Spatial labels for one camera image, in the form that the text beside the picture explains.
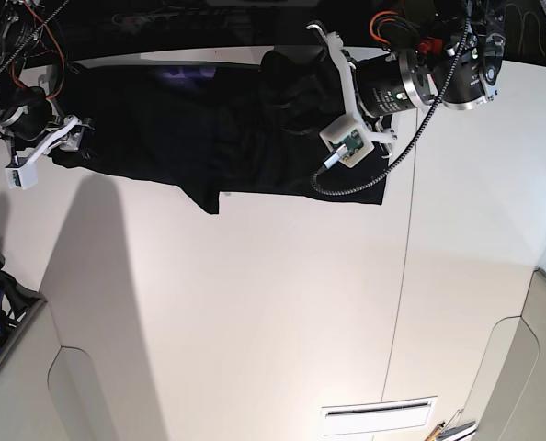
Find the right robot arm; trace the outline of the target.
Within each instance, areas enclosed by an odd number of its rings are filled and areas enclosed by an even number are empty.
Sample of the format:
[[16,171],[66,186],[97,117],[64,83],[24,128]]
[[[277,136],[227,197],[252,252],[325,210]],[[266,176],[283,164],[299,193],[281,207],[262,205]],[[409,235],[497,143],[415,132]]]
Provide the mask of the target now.
[[[60,138],[44,153],[60,150],[89,158],[86,143],[95,131],[92,119],[77,119],[73,128],[61,133],[69,121],[57,103],[68,74],[77,74],[77,66],[68,61],[53,27],[56,17],[68,5],[57,1],[50,9],[41,1],[0,1],[0,140],[7,145],[11,164],[20,165],[18,153],[30,149],[47,135]],[[40,57],[56,58],[50,89],[29,85],[20,79],[27,63]]]

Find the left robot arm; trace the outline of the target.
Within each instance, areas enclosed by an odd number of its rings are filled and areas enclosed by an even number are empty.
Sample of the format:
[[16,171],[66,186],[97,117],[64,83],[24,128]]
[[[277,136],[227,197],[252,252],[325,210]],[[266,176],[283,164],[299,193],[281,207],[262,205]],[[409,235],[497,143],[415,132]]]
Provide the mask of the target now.
[[385,53],[357,61],[335,31],[307,28],[339,76],[344,111],[321,130],[330,152],[325,167],[354,167],[376,145],[397,139],[381,120],[434,103],[470,110],[494,99],[506,46],[501,1],[397,1],[372,14],[371,39]]

